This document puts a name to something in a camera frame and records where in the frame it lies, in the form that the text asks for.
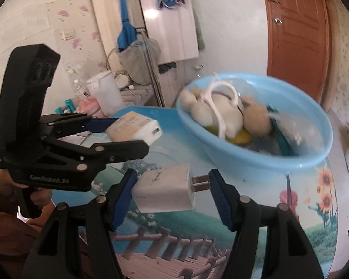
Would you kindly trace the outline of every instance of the hand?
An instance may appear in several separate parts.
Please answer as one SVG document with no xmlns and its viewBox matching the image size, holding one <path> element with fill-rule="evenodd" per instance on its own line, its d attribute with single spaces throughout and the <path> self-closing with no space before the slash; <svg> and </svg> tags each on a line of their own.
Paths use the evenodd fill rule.
<svg viewBox="0 0 349 279">
<path fill-rule="evenodd" d="M 11 202 L 17 202 L 13 187 L 28 188 L 24 184 L 14 182 L 7 170 L 0 169 L 0 195 Z M 31 193 L 30 197 L 32 202 L 42 209 L 52 199 L 52 190 L 39 188 Z"/>
</svg>

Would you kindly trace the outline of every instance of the pink flower pattern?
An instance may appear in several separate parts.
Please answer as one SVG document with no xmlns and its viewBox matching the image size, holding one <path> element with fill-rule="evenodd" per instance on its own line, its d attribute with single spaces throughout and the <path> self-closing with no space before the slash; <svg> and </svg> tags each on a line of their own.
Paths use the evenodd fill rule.
<svg viewBox="0 0 349 279">
<path fill-rule="evenodd" d="M 98 31 L 92 32 L 92 40 L 101 42 L 101 35 Z"/>
<path fill-rule="evenodd" d="M 86 7 L 85 5 L 80 6 L 79 9 L 80 9 L 81 11 L 85 11 L 86 13 L 89 12 L 89 8 Z"/>
<path fill-rule="evenodd" d="M 66 18 L 68 18 L 70 16 L 69 13 L 67 12 L 67 10 L 60 10 L 57 14 L 59 16 L 63 16 L 63 17 L 66 17 Z"/>
<path fill-rule="evenodd" d="M 81 41 L 80 38 L 76 38 L 73 40 L 72 42 L 73 49 L 76 49 L 80 45 L 80 41 Z"/>
<path fill-rule="evenodd" d="M 99 62 L 99 63 L 98 63 L 98 67 L 99 67 L 99 68 L 106 69 L 106 62 L 104 62 L 104 61 Z"/>
</svg>

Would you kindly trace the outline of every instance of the teal object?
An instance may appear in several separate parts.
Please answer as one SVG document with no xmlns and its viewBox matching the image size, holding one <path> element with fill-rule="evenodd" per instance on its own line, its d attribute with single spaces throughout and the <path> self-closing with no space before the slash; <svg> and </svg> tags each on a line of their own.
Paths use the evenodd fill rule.
<svg viewBox="0 0 349 279">
<path fill-rule="evenodd" d="M 69 108 L 71 113 L 75 112 L 76 108 L 75 108 L 75 105 L 74 105 L 74 103 L 73 103 L 73 101 L 71 99 L 65 100 L 65 104 Z"/>
<path fill-rule="evenodd" d="M 266 105 L 274 106 L 280 113 L 297 114 L 312 121 L 322 134 L 324 150 L 304 156 L 271 156 L 253 152 L 227 143 L 212 135 L 185 112 L 177 100 L 179 118 L 185 128 L 202 144 L 203 150 L 215 163 L 219 170 L 245 180 L 259 177 L 273 179 L 283 173 L 306 169 L 320 164 L 330 152 L 333 132 L 330 121 L 322 108 L 300 89 L 276 78 L 245 73 L 224 73 L 217 79 L 241 78 L 246 80 L 264 98 Z M 212 80 L 212 76 L 197 79 L 187 88 L 198 86 L 204 89 Z"/>
<path fill-rule="evenodd" d="M 279 113 L 278 110 L 272 108 L 271 106 L 267 107 L 267 110 L 272 113 Z M 291 146 L 287 142 L 283 133 L 279 130 L 278 125 L 276 123 L 276 119 L 270 118 L 270 122 L 274 127 L 276 138 L 278 139 L 279 148 L 281 149 L 282 156 L 297 156 L 297 154 L 292 150 Z"/>
<path fill-rule="evenodd" d="M 65 113 L 63 112 L 63 110 L 62 110 L 61 107 L 58 107 L 58 108 L 55 110 L 55 112 L 58 113 L 58 114 L 65 114 Z"/>
</svg>

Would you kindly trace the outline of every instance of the brown door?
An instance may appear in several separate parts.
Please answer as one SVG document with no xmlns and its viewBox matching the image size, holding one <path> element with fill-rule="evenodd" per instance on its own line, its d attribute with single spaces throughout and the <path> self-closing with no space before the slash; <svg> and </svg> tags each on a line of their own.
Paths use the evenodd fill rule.
<svg viewBox="0 0 349 279">
<path fill-rule="evenodd" d="M 325 0 L 265 0 L 268 14 L 268 75 L 319 100 L 329 58 Z"/>
</svg>

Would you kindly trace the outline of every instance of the white power adapter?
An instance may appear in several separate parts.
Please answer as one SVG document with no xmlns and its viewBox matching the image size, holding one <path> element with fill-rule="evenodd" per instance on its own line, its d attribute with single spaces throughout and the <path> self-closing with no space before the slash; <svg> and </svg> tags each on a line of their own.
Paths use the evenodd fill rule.
<svg viewBox="0 0 349 279">
<path fill-rule="evenodd" d="M 147 171 L 132 189 L 133 199 L 141 213 L 192 210 L 195 192 L 209 190 L 208 175 L 192 177 L 190 165 Z"/>
<path fill-rule="evenodd" d="M 113 142 L 143 140 L 150 146 L 163 131 L 156 120 L 131 111 L 108 127 L 106 134 Z"/>
</svg>

